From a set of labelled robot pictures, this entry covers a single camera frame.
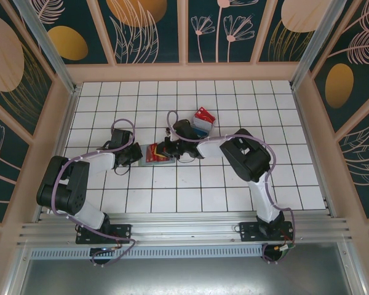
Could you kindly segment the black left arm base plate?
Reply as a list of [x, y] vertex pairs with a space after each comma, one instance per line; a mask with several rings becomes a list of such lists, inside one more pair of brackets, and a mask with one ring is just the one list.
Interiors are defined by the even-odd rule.
[[[105, 235], [130, 238], [131, 237], [131, 225], [130, 224], [111, 224], [106, 229], [103, 229]], [[116, 243], [114, 239], [102, 237], [101, 235], [95, 234], [84, 227], [76, 228], [76, 239], [77, 245], [104, 245]]]

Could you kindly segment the small red-grey card packet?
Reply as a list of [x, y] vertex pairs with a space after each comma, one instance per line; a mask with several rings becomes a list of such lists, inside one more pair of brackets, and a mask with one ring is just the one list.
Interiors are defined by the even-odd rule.
[[157, 143], [147, 145], [146, 147], [146, 163], [167, 162], [170, 159], [157, 153]]

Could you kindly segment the aluminium mounting rail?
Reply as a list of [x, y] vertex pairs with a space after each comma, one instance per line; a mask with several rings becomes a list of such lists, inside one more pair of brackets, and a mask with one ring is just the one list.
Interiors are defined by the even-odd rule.
[[[253, 211], [197, 213], [115, 213], [113, 224], [131, 224], [138, 246], [228, 245], [240, 243], [237, 225], [255, 221]], [[353, 234], [344, 218], [327, 210], [296, 211], [297, 243], [350, 240]], [[62, 216], [41, 214], [36, 223], [25, 223], [16, 239], [30, 247], [75, 247], [75, 225]]]

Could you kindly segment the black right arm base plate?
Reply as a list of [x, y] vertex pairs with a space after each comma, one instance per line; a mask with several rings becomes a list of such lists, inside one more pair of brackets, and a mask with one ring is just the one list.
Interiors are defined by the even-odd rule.
[[290, 221], [284, 221], [276, 228], [258, 222], [239, 223], [239, 234], [242, 242], [284, 241], [293, 239], [293, 226]]

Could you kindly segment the aluminium corner post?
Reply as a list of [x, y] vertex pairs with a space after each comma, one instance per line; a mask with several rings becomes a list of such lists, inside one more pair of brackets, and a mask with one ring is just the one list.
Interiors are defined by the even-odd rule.
[[331, 0], [326, 11], [323, 13], [320, 23], [317, 25], [314, 34], [309, 41], [293, 77], [290, 80], [290, 87], [292, 92], [296, 92], [301, 85], [303, 79], [309, 71], [317, 54], [322, 50], [326, 43], [333, 27], [341, 15], [344, 15], [343, 10], [347, 6], [348, 0]]
[[30, 28], [31, 32], [41, 45], [42, 50], [45, 52], [48, 60], [56, 70], [59, 78], [63, 82], [67, 91], [73, 94], [76, 91], [76, 84], [72, 80], [66, 65], [64, 64], [61, 56], [58, 54], [54, 44], [52, 43], [46, 29], [38, 19], [34, 8], [28, 0], [13, 0], [20, 15], [24, 18], [26, 24]]

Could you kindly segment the white grey card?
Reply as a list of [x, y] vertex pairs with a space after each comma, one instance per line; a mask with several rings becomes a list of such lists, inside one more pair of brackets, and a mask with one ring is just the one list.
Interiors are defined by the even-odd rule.
[[204, 130], [205, 132], [209, 132], [213, 127], [213, 124], [211, 122], [206, 121], [206, 120], [201, 120], [201, 119], [198, 119], [196, 117], [193, 118], [192, 124], [197, 129]]

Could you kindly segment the aluminium side rail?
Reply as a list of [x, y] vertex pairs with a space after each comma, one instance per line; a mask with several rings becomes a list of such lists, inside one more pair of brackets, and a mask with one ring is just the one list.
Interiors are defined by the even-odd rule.
[[77, 104], [79, 102], [79, 95], [81, 89], [77, 88], [74, 93], [69, 97], [68, 103], [65, 108], [63, 118], [61, 120], [61, 126], [58, 132], [57, 141], [55, 144], [55, 149], [52, 155], [64, 156], [66, 151], [66, 146], [71, 133], [71, 126], [73, 124], [73, 119], [75, 116]]
[[303, 124], [304, 135], [307, 140], [307, 145], [309, 146], [311, 158], [313, 161], [313, 166], [315, 169], [317, 180], [319, 182], [319, 186], [320, 186], [320, 190], [322, 193], [324, 203], [326, 204], [326, 208], [329, 212], [329, 215], [332, 218], [337, 218], [338, 215], [336, 213], [335, 206], [331, 198], [327, 180], [322, 170], [322, 163], [320, 161], [320, 157], [317, 152], [317, 145], [315, 143], [315, 137], [312, 133], [312, 126], [311, 126], [312, 120], [308, 118], [308, 113], [306, 111], [306, 108], [302, 104], [300, 96], [297, 94], [297, 91], [295, 90], [293, 91], [293, 98], [294, 98], [296, 107], [299, 112], [300, 121]]

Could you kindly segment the clear plastic card box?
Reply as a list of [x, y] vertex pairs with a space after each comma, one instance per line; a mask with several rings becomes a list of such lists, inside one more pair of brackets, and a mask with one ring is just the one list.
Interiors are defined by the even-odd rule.
[[192, 126], [192, 129], [194, 129], [194, 128], [196, 128], [195, 126], [193, 126], [193, 124], [192, 124], [192, 120], [191, 120], [191, 126]]

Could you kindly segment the grey metal sheet panel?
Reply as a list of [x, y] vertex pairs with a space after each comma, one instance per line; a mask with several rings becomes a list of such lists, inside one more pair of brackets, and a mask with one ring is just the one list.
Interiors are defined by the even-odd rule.
[[277, 264], [258, 257], [31, 261], [21, 295], [360, 295], [335, 244], [299, 245]]

